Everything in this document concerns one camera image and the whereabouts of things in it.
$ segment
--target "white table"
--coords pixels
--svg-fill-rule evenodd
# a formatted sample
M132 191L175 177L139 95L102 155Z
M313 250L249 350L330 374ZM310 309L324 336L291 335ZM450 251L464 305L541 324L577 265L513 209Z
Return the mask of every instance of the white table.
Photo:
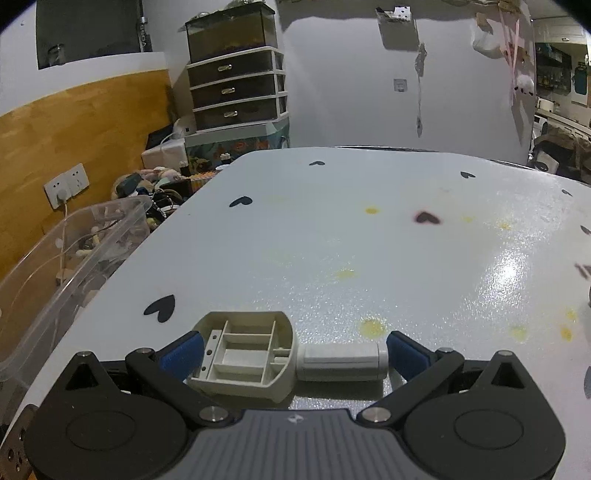
M252 203L229 208L242 196ZM282 310L300 342L356 342L362 331L385 338L398 329L471 359L515 351L566 431L555 478L591 478L591 400L583 389L590 281L574 266L591 264L591 236L581 229L591 229L590 209L583 184L463 155L339 148L245 155L113 275L22 405L39 405L77 351L122 359L140 346L161 348L212 310ZM416 223L421 211L441 223ZM168 322L142 314L171 293ZM291 405L355 412L370 402L296 397Z

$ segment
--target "black heart pattern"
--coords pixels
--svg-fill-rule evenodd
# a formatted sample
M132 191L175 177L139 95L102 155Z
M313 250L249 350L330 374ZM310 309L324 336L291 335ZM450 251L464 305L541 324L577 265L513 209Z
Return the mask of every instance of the black heart pattern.
M585 375L585 383L583 386L585 390L585 397L587 400L591 398L591 367L587 369L587 373Z
M417 223L432 223L433 225L439 225L441 220L437 218L435 215L432 215L429 212L421 212L415 218L414 221Z
M167 322L173 315L175 304L174 295L167 295L148 305L148 308L144 310L144 315L152 315L158 312L158 322Z
M251 203L252 199L250 197L240 197L230 204L230 208L235 207L236 205L250 205Z

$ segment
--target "metal pivot bolt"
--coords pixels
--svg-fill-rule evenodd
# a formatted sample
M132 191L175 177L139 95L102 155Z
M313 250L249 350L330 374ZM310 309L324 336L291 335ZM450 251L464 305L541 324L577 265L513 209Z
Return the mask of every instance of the metal pivot bolt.
M372 423L382 423L389 420L392 414L383 407L370 407L361 412L361 416Z
M138 353L146 353L147 355L151 355L152 353L154 353L154 350L152 350L150 347L147 347L147 346L143 346L141 348L138 348L135 351Z
M222 421L226 420L226 418L230 415L225 408L218 407L217 405L210 405L208 407L202 408L199 412L199 417L205 421Z

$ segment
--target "white plastic part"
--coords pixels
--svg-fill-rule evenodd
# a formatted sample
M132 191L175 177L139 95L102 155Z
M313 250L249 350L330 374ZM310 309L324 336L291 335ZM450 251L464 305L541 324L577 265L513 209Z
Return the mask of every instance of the white plastic part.
M388 349L383 342L300 345L295 371L308 382L383 380Z
M187 384L208 394L279 403L296 383L297 340L282 312L210 312L194 330L205 355Z

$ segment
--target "ceiling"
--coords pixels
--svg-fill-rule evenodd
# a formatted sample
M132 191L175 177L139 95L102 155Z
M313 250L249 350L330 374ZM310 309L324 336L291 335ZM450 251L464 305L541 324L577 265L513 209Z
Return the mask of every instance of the ceiling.
M553 0L525 0L530 8L531 18L566 17L568 13Z

